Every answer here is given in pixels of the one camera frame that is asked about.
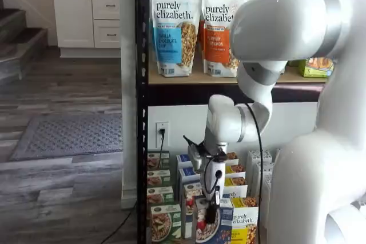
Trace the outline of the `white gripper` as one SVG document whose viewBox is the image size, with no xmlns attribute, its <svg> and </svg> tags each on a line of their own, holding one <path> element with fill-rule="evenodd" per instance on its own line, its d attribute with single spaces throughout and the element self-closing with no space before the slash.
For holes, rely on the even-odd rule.
<svg viewBox="0 0 366 244">
<path fill-rule="evenodd" d="M 215 223 L 216 212 L 220 207 L 220 199 L 224 195 L 225 162 L 204 159 L 201 165 L 201 187 L 203 195 L 209 200 L 206 210 L 207 224 Z"/>
</svg>

